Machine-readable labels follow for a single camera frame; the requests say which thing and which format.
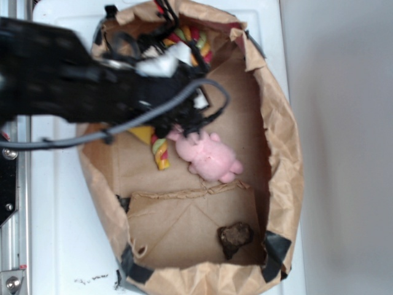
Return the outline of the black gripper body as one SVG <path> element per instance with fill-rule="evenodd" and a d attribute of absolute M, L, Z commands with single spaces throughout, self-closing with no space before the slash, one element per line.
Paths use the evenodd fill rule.
<path fill-rule="evenodd" d="M 166 137 L 175 125 L 181 133 L 198 132 L 210 124 L 214 115 L 204 117 L 204 106 L 195 103 L 198 91 L 207 82 L 210 70 L 211 47 L 207 34 L 200 30 L 174 30 L 168 33 L 152 32 L 138 37 L 118 31 L 111 36 L 102 33 L 106 48 L 101 58 L 130 79 L 133 89 L 127 111 L 140 120 L 137 125 L 151 125 L 160 138 Z M 168 48 L 184 43 L 191 49 L 192 66 L 181 63 L 172 77 L 149 77 L 137 73 L 135 65 L 150 46 Z"/>

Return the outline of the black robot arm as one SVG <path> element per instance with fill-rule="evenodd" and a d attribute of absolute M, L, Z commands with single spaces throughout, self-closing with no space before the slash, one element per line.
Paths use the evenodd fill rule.
<path fill-rule="evenodd" d="M 104 52 L 91 56 L 71 30 L 1 18 L 1 123 L 17 116 L 53 115 L 70 123 L 105 123 L 92 135 L 43 141 L 28 149 L 109 140 L 129 128 L 151 125 L 166 136 L 175 125 L 197 132 L 215 120 L 195 104 L 208 84 L 208 64 L 195 42 L 166 49 L 174 23 L 134 37 L 98 33 Z"/>

